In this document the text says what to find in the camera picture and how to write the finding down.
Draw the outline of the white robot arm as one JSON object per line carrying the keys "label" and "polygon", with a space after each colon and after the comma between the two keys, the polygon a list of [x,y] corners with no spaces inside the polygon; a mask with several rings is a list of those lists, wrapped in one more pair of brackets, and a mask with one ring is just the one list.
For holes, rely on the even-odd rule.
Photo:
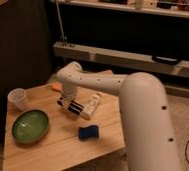
{"label": "white robot arm", "polygon": [[182,171],[166,91],[155,76],[85,73],[77,62],[57,72],[62,97],[73,100],[78,87],[119,98],[122,130],[130,171]]}

